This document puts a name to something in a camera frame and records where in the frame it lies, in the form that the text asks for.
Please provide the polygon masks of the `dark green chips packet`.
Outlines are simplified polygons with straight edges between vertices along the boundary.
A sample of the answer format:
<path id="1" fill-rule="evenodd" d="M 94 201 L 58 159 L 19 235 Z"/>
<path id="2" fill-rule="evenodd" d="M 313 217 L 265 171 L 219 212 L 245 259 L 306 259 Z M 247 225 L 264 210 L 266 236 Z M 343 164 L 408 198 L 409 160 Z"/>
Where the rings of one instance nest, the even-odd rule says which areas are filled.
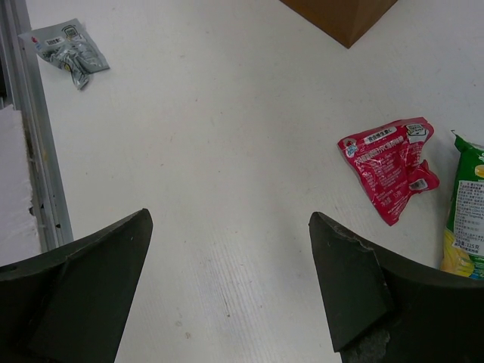
<path id="1" fill-rule="evenodd" d="M 460 153 L 443 235 L 443 271 L 483 279 L 483 146 L 455 136 Z"/>

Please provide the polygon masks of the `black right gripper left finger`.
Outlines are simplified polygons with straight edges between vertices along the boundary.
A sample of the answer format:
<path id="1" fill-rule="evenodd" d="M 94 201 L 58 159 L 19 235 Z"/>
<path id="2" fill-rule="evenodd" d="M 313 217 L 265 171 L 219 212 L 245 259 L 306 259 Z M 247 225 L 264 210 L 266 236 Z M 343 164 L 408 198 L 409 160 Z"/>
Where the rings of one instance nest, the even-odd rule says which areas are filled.
<path id="1" fill-rule="evenodd" d="M 141 209 L 82 239 L 1 268 L 3 362 L 113 362 L 153 221 Z"/>

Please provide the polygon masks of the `red snack packet far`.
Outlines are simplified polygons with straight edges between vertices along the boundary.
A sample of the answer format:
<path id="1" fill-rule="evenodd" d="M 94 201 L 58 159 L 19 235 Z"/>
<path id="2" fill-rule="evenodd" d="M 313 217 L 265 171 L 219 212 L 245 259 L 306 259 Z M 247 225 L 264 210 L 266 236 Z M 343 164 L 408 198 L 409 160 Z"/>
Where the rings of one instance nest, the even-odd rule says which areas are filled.
<path id="1" fill-rule="evenodd" d="M 389 226 L 397 223 L 413 195 L 439 186 L 428 162 L 420 158 L 423 146 L 433 134 L 429 122 L 417 117 L 349 135 L 337 143 Z"/>

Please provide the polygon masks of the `brown paper bag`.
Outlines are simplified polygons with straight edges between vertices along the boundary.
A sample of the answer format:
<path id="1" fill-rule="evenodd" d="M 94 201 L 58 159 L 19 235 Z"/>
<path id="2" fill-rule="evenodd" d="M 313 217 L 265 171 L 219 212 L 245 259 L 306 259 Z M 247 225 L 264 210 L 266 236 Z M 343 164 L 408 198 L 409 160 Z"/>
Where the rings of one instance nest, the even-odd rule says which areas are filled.
<path id="1" fill-rule="evenodd" d="M 281 0 L 350 49 L 397 0 Z"/>

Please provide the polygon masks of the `silver snack packet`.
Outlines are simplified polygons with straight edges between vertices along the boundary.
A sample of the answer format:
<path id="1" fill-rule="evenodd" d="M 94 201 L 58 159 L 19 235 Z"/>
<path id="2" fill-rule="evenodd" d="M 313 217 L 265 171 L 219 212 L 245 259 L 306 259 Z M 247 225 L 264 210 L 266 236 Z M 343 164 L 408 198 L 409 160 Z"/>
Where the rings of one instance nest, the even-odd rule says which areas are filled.
<path id="1" fill-rule="evenodd" d="M 110 69 L 106 57 L 76 18 L 30 30 L 19 38 L 41 59 L 67 71 L 78 90 L 88 84 L 90 75 Z"/>

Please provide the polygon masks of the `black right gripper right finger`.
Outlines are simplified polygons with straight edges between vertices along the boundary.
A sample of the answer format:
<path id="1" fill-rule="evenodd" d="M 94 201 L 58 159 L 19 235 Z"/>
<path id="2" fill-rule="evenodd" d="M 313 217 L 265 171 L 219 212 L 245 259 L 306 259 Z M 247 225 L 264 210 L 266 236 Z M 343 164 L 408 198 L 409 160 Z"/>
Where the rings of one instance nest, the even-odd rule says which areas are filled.
<path id="1" fill-rule="evenodd" d="M 330 338 L 344 362 L 481 362 L 483 283 L 309 221 Z"/>

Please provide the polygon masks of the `aluminium table edge rail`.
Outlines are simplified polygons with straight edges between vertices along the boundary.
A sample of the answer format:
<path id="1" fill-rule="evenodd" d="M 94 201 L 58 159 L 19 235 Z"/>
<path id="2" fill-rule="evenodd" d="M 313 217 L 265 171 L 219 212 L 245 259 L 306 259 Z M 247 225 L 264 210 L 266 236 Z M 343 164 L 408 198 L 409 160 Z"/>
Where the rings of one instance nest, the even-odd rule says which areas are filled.
<path id="1" fill-rule="evenodd" d="M 25 1 L 1 2 L 1 63 L 6 101 L 22 113 L 41 251 L 73 241 L 73 233 L 36 53 L 19 35 L 31 30 Z"/>

